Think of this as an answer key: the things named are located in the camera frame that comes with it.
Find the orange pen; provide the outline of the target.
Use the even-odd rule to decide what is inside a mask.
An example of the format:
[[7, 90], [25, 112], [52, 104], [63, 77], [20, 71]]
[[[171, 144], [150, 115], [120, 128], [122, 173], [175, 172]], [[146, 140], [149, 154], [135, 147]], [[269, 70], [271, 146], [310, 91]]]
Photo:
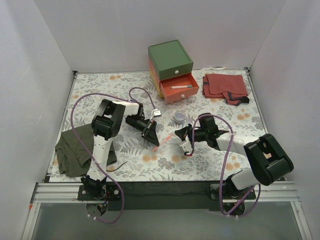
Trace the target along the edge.
[[168, 141], [172, 136], [174, 135], [174, 132], [172, 132], [168, 137], [166, 137], [163, 141], [159, 143], [159, 146], [156, 146], [152, 152], [155, 152], [161, 145], [163, 145], [166, 141]]

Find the green drawer box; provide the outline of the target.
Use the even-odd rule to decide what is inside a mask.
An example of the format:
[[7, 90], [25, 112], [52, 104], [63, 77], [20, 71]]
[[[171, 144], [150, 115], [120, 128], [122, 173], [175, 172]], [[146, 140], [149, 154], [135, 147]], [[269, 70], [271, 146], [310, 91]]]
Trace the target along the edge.
[[178, 39], [149, 46], [148, 56], [160, 81], [189, 74], [194, 65]]

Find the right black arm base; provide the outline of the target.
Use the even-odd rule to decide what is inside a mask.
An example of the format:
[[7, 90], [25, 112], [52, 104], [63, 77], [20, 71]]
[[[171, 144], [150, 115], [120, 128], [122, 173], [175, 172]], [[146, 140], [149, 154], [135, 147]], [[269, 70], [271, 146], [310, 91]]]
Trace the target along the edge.
[[[220, 181], [205, 181], [206, 192], [210, 199], [217, 201], [219, 199]], [[222, 199], [223, 200], [240, 200], [250, 190], [249, 187], [238, 190], [229, 181], [222, 181]]]

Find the olive green cloth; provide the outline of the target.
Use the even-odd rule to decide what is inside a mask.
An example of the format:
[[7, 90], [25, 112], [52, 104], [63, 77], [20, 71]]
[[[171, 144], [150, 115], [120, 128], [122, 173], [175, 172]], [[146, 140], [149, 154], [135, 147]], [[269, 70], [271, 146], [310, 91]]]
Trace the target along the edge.
[[[90, 153], [94, 148], [94, 135], [90, 124], [76, 129], [80, 140], [85, 144]], [[63, 131], [58, 143], [55, 146], [55, 153], [58, 161], [60, 174], [70, 178], [85, 176], [91, 165], [91, 156], [73, 130]]]

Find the floral table mat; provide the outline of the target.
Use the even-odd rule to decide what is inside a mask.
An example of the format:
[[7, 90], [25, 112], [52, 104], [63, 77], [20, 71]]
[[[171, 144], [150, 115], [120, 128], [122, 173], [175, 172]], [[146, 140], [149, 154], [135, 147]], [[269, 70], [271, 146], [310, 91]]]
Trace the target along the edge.
[[[181, 128], [174, 122], [174, 114], [179, 110], [185, 112], [184, 125], [194, 123], [200, 114], [211, 113], [217, 115], [216, 123], [222, 130], [232, 128], [241, 136], [265, 134], [247, 73], [244, 70], [223, 70], [222, 73], [243, 77], [248, 104], [228, 105], [223, 99], [204, 97], [201, 91], [182, 101], [165, 103], [147, 71], [79, 74], [74, 80], [62, 130], [90, 124], [103, 99], [133, 97], [143, 104], [146, 118], [150, 117], [154, 107], [161, 111], [161, 117], [156, 119], [159, 142]], [[173, 135], [152, 152], [155, 146], [146, 142], [139, 131], [123, 123], [113, 140], [117, 161], [107, 167], [108, 173], [118, 182], [211, 181], [226, 178], [250, 166], [243, 155], [225, 154], [208, 147], [205, 142], [195, 145], [193, 156], [184, 156], [179, 150], [179, 142], [179, 138]]]

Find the red drawer box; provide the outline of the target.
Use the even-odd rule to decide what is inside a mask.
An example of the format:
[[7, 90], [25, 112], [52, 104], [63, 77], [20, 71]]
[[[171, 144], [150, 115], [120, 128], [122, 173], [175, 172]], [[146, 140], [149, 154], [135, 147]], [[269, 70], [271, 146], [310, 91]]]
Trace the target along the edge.
[[150, 77], [157, 93], [160, 98], [164, 98], [167, 104], [181, 101], [198, 93], [199, 85], [191, 73], [160, 80], [150, 58], [148, 62]]

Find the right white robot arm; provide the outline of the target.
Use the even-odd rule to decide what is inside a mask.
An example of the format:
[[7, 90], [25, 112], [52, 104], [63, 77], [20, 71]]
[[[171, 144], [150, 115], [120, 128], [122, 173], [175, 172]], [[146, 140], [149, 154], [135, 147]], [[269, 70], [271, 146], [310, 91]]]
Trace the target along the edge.
[[237, 199], [246, 189], [258, 184], [269, 186], [294, 170], [293, 162], [272, 134], [235, 135], [220, 130], [210, 114], [200, 115], [199, 126], [188, 124], [174, 133], [181, 139], [180, 151], [188, 157], [193, 154], [196, 142], [206, 142], [215, 150], [247, 157], [249, 168], [228, 176], [220, 186], [211, 186], [213, 193], [223, 197]]

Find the red folded cloth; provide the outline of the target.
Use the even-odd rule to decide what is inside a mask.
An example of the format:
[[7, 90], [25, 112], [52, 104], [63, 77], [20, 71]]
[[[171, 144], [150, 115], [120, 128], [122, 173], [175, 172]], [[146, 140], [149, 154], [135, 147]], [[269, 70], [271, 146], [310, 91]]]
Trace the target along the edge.
[[242, 75], [211, 73], [202, 78], [203, 95], [209, 99], [225, 99], [228, 105], [248, 104], [247, 88]]

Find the teal capped white marker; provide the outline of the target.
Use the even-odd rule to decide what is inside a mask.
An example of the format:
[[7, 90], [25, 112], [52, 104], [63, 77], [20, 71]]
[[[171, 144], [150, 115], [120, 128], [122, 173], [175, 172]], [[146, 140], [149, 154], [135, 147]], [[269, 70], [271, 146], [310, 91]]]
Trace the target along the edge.
[[170, 89], [186, 89], [186, 88], [193, 88], [193, 85], [175, 85], [171, 86]]

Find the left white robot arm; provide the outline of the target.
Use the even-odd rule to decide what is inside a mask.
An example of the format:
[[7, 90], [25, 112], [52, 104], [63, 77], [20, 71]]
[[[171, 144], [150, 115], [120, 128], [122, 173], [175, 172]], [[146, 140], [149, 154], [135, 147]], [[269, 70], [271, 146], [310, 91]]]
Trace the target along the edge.
[[145, 118], [142, 103], [102, 100], [91, 122], [93, 158], [86, 176], [81, 178], [84, 185], [93, 182], [89, 188], [89, 194], [95, 200], [101, 200], [106, 196], [106, 187], [101, 184], [106, 179], [106, 175], [102, 170], [107, 167], [113, 139], [118, 135], [123, 120], [140, 131], [142, 138], [147, 142], [157, 147], [160, 145], [156, 134], [157, 122]]

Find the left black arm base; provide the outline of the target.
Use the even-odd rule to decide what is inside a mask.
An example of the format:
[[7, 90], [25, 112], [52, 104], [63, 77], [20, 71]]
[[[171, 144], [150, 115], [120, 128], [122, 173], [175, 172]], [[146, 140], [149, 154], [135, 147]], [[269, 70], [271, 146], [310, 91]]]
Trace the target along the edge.
[[81, 179], [77, 199], [79, 201], [119, 201], [122, 199], [119, 187], [114, 182], [93, 180], [89, 176]]

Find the yellow drawer box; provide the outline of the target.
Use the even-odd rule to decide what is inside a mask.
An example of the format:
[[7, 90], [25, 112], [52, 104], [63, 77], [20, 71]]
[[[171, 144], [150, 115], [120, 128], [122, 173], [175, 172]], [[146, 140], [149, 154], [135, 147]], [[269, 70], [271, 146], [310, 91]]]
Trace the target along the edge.
[[159, 97], [164, 98], [164, 95], [163, 95], [161, 88], [160, 88], [160, 80], [159, 80], [158, 76], [155, 73], [153, 73], [151, 69], [149, 70], [149, 74], [150, 74], [150, 77], [153, 81], [153, 84], [156, 88], [156, 91], [157, 91]]

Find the clear jar of paperclips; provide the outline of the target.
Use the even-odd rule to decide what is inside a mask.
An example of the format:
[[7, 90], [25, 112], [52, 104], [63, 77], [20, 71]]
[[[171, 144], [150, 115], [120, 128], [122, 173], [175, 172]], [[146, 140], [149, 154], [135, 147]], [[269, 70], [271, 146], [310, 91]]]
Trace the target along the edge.
[[186, 114], [184, 111], [178, 110], [174, 113], [173, 119], [177, 125], [182, 125], [186, 119]]

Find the aluminium front rail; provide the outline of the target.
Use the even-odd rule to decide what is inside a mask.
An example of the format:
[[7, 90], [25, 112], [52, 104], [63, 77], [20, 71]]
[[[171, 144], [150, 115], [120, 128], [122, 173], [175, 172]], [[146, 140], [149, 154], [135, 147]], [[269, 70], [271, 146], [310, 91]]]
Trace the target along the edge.
[[[126, 197], [206, 196], [219, 187], [217, 181], [125, 181], [119, 183]], [[33, 203], [94, 202], [104, 198], [93, 197], [79, 182], [38, 183], [31, 201]], [[261, 186], [261, 202], [297, 202], [300, 200], [293, 181], [276, 181]]]

